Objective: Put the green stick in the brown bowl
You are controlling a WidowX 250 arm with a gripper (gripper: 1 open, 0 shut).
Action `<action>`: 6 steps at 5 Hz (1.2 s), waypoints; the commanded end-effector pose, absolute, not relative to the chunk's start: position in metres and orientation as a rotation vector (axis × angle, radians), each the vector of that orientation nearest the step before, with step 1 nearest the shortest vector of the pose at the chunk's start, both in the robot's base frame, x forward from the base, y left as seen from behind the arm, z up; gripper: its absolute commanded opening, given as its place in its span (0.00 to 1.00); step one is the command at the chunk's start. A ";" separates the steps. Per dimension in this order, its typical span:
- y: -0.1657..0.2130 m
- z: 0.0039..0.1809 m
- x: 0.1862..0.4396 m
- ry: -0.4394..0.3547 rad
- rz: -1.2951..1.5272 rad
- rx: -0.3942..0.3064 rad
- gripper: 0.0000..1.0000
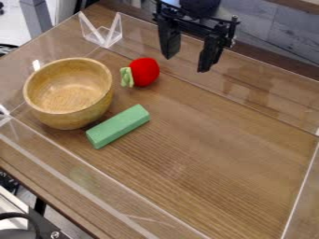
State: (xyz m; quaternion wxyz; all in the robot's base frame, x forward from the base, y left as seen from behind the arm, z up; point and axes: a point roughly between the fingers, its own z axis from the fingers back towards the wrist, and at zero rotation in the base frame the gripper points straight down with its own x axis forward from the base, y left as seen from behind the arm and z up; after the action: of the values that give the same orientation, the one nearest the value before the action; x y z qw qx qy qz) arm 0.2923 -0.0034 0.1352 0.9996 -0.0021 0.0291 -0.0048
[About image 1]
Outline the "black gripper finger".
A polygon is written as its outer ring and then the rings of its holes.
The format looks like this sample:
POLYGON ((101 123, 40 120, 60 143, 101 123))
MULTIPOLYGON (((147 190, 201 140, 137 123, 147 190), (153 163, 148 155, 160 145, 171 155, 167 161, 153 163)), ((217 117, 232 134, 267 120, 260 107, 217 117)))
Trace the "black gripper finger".
POLYGON ((204 38, 203 50, 199 54, 197 71, 208 72, 217 63, 223 52, 223 38, 216 34, 208 34, 204 38))
POLYGON ((159 17, 159 44, 160 52, 167 60, 169 60, 180 50, 180 30, 179 24, 169 19, 159 17))

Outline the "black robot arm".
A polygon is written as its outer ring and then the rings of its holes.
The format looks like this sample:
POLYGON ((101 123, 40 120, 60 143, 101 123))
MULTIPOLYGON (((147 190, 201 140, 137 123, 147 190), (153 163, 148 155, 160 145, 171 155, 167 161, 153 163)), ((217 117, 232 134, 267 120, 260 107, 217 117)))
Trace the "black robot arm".
POLYGON ((235 44, 236 15, 224 11, 221 0, 156 0, 153 21, 159 27, 161 55, 169 60, 180 51, 181 33, 203 39, 197 71, 208 72, 223 50, 235 44))

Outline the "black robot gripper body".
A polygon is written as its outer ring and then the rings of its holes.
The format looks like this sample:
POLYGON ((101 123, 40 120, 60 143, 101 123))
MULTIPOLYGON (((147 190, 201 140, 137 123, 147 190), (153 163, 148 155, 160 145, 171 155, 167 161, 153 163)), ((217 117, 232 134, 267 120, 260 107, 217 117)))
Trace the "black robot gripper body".
POLYGON ((221 0, 155 0, 155 19, 161 16, 179 23, 180 30, 204 37, 213 33, 224 40, 224 48, 235 44, 239 17, 220 4, 221 0))

